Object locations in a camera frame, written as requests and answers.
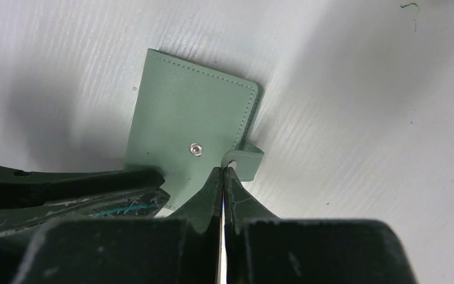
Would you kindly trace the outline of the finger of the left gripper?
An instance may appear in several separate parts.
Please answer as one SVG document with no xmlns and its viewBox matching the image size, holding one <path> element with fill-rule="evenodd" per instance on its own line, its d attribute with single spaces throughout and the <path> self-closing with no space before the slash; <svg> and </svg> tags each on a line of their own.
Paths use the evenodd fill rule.
<svg viewBox="0 0 454 284">
<path fill-rule="evenodd" d="M 42 206 L 130 189 L 158 188 L 163 176 L 147 167 L 105 172 L 26 172 L 0 166 L 0 209 Z"/>
<path fill-rule="evenodd" d="M 0 238 L 31 230 L 55 218 L 155 216 L 169 201 L 161 188 L 143 188 L 57 201 L 42 206 L 0 209 Z"/>
</svg>

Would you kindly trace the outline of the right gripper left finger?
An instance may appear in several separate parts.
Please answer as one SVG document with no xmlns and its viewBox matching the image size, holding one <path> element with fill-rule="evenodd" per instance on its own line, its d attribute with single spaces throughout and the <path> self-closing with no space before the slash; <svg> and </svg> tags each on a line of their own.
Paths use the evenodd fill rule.
<svg viewBox="0 0 454 284">
<path fill-rule="evenodd" d="M 165 218 L 51 220 L 33 236 L 14 283 L 216 283 L 223 170 Z"/>
</svg>

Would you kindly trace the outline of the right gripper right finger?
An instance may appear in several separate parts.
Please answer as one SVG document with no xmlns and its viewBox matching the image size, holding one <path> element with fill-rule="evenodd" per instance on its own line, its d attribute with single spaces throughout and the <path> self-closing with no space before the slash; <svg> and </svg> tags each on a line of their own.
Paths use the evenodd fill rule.
<svg viewBox="0 0 454 284">
<path fill-rule="evenodd" d="M 369 219 L 283 219 L 223 172 L 228 283 L 416 283 L 394 231 Z"/>
</svg>

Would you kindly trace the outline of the green card holder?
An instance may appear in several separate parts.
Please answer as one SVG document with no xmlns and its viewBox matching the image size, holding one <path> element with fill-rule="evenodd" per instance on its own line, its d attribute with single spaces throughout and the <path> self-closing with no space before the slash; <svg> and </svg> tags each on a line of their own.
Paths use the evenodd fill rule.
<svg viewBox="0 0 454 284">
<path fill-rule="evenodd" d="M 149 49 L 127 144 L 128 167 L 156 168 L 177 210 L 214 167 L 235 163 L 254 179 L 264 152 L 247 136 L 263 96 L 259 83 Z"/>
</svg>

